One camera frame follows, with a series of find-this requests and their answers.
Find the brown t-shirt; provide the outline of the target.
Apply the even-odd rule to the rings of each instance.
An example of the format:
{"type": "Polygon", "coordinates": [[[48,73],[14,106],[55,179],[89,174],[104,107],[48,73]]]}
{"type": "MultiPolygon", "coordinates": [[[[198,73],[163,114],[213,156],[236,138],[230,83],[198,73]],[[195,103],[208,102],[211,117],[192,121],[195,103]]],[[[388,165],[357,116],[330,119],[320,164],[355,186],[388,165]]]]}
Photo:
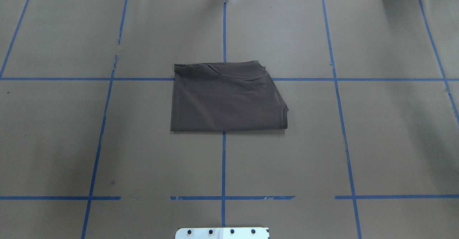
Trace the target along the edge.
{"type": "Polygon", "coordinates": [[[285,130],[288,111],[259,61],[174,66],[172,132],[285,130]]]}

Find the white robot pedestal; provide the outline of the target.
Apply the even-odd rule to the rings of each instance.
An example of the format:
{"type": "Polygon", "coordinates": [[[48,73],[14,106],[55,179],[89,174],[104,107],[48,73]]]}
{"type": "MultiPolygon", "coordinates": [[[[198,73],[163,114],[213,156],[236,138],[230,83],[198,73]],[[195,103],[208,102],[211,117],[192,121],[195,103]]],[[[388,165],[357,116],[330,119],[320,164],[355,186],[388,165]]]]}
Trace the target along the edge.
{"type": "Polygon", "coordinates": [[[176,239],[269,239],[269,228],[263,227],[220,227],[220,228],[181,228],[176,239]]]}

